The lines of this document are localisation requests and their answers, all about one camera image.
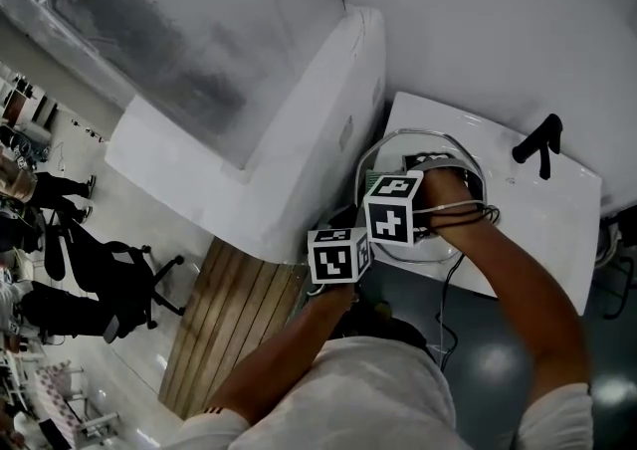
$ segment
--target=dark gray floor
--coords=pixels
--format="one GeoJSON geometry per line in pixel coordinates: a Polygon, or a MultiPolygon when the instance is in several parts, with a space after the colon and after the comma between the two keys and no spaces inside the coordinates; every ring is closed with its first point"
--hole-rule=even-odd
{"type": "MultiPolygon", "coordinates": [[[[617,291],[624,278],[608,267],[595,274],[596,283],[617,291]]],[[[389,302],[395,318],[412,324],[431,343],[439,342],[434,317],[441,282],[375,263],[361,286],[367,298],[389,302]]],[[[607,321],[604,312],[613,312],[619,299],[593,287],[583,318],[592,356],[599,449],[637,448],[637,292],[631,296],[619,319],[607,321]]],[[[460,341],[445,372],[459,432],[477,450],[508,448],[531,385],[528,354],[509,330],[496,300],[451,287],[444,321],[460,341]]],[[[450,342],[445,335],[445,345],[450,342]]]]}

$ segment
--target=black shoe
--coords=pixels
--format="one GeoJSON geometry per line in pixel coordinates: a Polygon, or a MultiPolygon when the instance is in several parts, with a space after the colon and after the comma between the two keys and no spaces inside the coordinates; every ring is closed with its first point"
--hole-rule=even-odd
{"type": "Polygon", "coordinates": [[[82,219],[80,220],[81,224],[85,223],[89,219],[89,217],[93,214],[93,206],[85,207],[82,213],[83,213],[82,219]]]}
{"type": "Polygon", "coordinates": [[[91,196],[93,195],[93,189],[96,187],[97,181],[98,181],[97,176],[92,175],[91,177],[89,177],[89,180],[87,181],[87,188],[89,189],[89,195],[85,197],[86,199],[90,199],[91,196]]]}

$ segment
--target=white cube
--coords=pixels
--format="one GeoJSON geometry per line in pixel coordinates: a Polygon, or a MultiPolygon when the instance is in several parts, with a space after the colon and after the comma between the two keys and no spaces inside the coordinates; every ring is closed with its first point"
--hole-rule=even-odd
{"type": "Polygon", "coordinates": [[[363,199],[367,233],[371,243],[414,246],[413,199],[423,173],[383,175],[363,199]]]}
{"type": "Polygon", "coordinates": [[[308,259],[314,284],[358,282],[371,263],[367,229],[308,232],[308,259]]]}

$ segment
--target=wooden platform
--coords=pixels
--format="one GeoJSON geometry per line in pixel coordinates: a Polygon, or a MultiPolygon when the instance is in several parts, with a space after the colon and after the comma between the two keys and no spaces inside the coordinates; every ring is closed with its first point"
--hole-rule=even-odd
{"type": "Polygon", "coordinates": [[[215,238],[172,346],[159,400],[181,418],[201,412],[235,364],[283,327],[307,271],[260,261],[215,238]]]}

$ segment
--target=office chair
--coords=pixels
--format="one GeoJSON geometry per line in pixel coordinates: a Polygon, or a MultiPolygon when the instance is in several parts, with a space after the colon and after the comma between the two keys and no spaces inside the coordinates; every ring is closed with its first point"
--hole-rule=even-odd
{"type": "Polygon", "coordinates": [[[124,338],[144,320],[150,330],[157,328],[152,319],[152,301],[183,316],[183,308],[174,307],[155,292],[155,286],[166,273],[174,265],[183,264],[182,256],[176,256],[153,275],[143,257],[150,253],[149,246],[139,249],[119,241],[101,243],[63,213],[58,213],[58,225],[53,225],[53,218],[45,230],[45,269],[52,279],[64,279],[66,268],[60,245],[63,237],[80,288],[97,294],[98,300],[112,310],[112,319],[104,333],[107,343],[124,338]]]}

